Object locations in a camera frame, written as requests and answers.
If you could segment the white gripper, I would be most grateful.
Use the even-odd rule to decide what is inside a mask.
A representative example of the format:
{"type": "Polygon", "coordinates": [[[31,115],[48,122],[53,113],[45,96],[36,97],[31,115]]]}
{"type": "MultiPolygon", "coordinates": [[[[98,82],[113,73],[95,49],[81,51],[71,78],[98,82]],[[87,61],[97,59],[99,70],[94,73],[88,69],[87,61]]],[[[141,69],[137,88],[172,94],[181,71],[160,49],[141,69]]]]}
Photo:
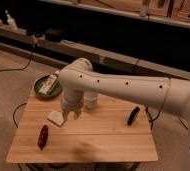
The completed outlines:
{"type": "Polygon", "coordinates": [[[65,97],[62,97],[60,101],[60,106],[61,106],[61,109],[63,110],[62,115],[63,115],[64,121],[68,120],[68,115],[69,115],[69,112],[71,111],[74,111],[73,118],[74,120],[77,120],[81,115],[81,112],[77,112],[77,111],[79,111],[82,108],[83,100],[69,101],[65,97]]]}

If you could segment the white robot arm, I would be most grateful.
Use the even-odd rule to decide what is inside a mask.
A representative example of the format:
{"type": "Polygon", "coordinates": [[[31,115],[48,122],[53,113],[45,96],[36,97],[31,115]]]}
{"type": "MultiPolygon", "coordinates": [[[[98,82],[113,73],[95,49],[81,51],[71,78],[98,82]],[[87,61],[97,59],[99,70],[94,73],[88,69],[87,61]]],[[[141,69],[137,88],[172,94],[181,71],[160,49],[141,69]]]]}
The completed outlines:
{"type": "Polygon", "coordinates": [[[92,63],[78,58],[59,72],[63,87],[61,108],[65,113],[82,108],[85,92],[158,108],[188,122],[187,150],[181,171],[190,171],[190,81],[149,76],[108,75],[93,71],[92,63]]]}

